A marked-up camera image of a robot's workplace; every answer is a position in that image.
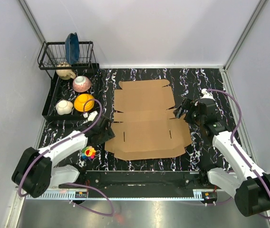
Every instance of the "black dish rack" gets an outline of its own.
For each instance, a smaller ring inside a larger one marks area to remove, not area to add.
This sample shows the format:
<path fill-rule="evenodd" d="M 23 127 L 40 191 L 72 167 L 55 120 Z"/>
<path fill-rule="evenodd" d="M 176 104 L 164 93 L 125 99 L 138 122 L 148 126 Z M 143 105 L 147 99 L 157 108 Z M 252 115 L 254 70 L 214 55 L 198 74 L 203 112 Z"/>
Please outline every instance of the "black dish rack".
<path fill-rule="evenodd" d="M 44 42 L 38 56 L 38 64 L 41 70 L 46 70 L 51 78 L 50 90 L 46 99 L 42 115 L 50 122 L 55 124 L 63 123 L 74 124 L 77 121 L 84 121 L 83 113 L 77 111 L 74 107 L 70 114 L 58 115 L 56 112 L 56 104 L 62 100 L 68 100 L 74 103 L 76 97 L 83 93 L 78 93 L 73 89 L 73 80 L 62 80 L 56 72 L 51 77 L 48 70 L 56 69 L 72 69 L 77 76 L 86 76 L 91 81 L 91 88 L 85 93 L 91 94 L 95 99 L 100 100 L 102 90 L 102 80 L 99 72 L 99 64 L 96 63 L 93 51 L 93 42 L 79 42 L 80 56 L 79 61 L 71 66 L 58 67 L 65 59 L 65 42 Z M 99 110 L 98 104 L 95 105 L 90 112 Z"/>

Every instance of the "gray floor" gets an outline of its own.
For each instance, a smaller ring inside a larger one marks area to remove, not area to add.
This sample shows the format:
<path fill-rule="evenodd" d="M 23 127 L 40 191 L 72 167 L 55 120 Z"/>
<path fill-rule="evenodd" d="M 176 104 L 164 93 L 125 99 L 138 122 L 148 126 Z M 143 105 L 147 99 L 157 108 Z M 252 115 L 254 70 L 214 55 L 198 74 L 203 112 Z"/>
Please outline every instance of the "gray floor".
<path fill-rule="evenodd" d="M 106 201 L 84 202 L 91 209 L 107 213 Z M 73 208 L 62 200 L 26 200 L 18 228 L 269 228 L 269 222 L 255 215 L 243 217 L 234 201 L 221 206 L 195 206 L 172 201 L 114 201 L 118 216 L 102 217 Z"/>

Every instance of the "blue plate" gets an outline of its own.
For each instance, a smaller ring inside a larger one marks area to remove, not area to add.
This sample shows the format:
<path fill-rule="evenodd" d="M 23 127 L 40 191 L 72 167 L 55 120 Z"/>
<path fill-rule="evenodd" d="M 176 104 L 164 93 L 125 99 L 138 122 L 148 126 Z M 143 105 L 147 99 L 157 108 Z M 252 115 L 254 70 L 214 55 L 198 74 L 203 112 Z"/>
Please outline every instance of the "blue plate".
<path fill-rule="evenodd" d="M 65 40 L 65 53 L 67 62 L 72 65 L 79 61 L 79 40 L 77 33 L 70 33 Z"/>

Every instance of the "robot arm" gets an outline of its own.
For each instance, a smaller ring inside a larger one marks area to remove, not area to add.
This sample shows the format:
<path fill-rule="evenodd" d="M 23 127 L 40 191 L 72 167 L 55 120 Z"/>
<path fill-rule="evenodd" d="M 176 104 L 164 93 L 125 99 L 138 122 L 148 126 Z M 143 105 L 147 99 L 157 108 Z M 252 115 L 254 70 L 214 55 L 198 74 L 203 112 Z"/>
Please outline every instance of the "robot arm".
<path fill-rule="evenodd" d="M 52 145 L 39 148 L 38 150 L 35 150 L 32 147 L 27 148 L 21 156 L 12 175 L 12 181 L 19 185 L 25 171 L 35 158 L 40 154 L 49 151 L 32 167 L 32 170 L 25 178 L 22 188 L 33 198 L 36 198 L 41 196 L 49 187 L 58 187 L 59 184 L 75 182 L 79 177 L 79 170 L 72 165 L 56 167 L 58 163 L 74 152 L 82 150 L 87 145 L 97 146 L 111 138 L 114 138 L 115 136 L 110 127 L 110 120 L 104 116 L 101 116 L 93 128 L 88 130 L 85 134 L 81 134 L 82 131 L 87 129 L 91 123 L 95 121 L 94 119 L 96 116 L 97 112 L 92 112 L 87 123 L 83 124 L 70 135 L 53 143 Z M 53 147 L 54 144 L 58 144 L 61 141 L 64 141 L 64 143 Z"/>
<path fill-rule="evenodd" d="M 184 120 L 189 124 L 199 126 L 202 134 L 223 154 L 237 176 L 235 178 L 214 164 L 204 164 L 201 172 L 206 178 L 203 181 L 220 187 L 232 196 L 239 211 L 244 216 L 269 210 L 270 199 L 261 181 L 252 170 L 255 170 L 262 177 L 269 189 L 270 174 L 266 174 L 255 164 L 234 139 L 234 145 L 252 167 L 248 166 L 231 144 L 231 130 L 224 121 L 219 119 L 218 109 L 212 94 L 206 89 L 202 90 L 202 94 L 203 96 L 196 101 L 184 99 L 182 105 L 175 110 L 175 116 L 180 118 L 186 113 Z"/>

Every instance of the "floor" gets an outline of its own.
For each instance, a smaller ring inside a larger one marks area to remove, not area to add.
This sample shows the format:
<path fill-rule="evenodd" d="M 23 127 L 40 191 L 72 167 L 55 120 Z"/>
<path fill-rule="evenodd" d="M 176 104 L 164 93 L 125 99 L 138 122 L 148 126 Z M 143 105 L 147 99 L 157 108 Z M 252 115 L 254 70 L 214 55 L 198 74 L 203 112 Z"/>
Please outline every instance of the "floor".
<path fill-rule="evenodd" d="M 225 200 L 222 195 L 219 201 Z M 106 201 L 87 201 L 85 206 L 108 213 Z M 233 201 L 220 206 L 200 202 L 114 201 L 113 218 L 73 208 L 64 200 L 26 200 L 18 228 L 269 228 L 258 215 L 244 217 Z"/>
<path fill-rule="evenodd" d="M 172 87 L 175 107 L 178 107 L 183 98 L 190 99 L 199 98 L 202 88 L 213 88 L 224 90 L 223 81 L 219 69 L 101 69 L 100 75 L 103 85 L 100 91 L 94 91 L 93 95 L 103 105 L 103 114 L 113 119 L 113 96 L 114 90 L 119 88 L 119 81 L 135 81 L 149 79 L 168 79 Z M 68 84 L 62 92 L 62 97 L 73 100 L 77 94 Z M 222 94 L 214 93 L 214 98 L 220 110 L 223 120 L 230 127 L 234 127 L 234 120 L 228 99 Z M 40 147 L 44 147 L 70 134 L 71 131 L 82 124 L 78 121 L 73 125 L 46 122 Z M 99 146 L 97 150 L 98 156 L 93 160 L 84 160 L 80 151 L 75 152 L 70 157 L 59 163 L 59 166 L 66 164 L 77 164 L 85 167 L 87 170 L 99 171 L 193 171 L 198 170 L 198 162 L 202 158 L 202 154 L 212 163 L 225 169 L 229 168 L 225 158 L 208 142 L 201 137 L 199 129 L 196 126 L 190 126 L 193 144 L 185 148 L 185 154 L 177 158 L 167 159 L 150 159 L 138 161 L 123 161 L 114 158 L 113 154 L 105 151 L 103 146 Z"/>

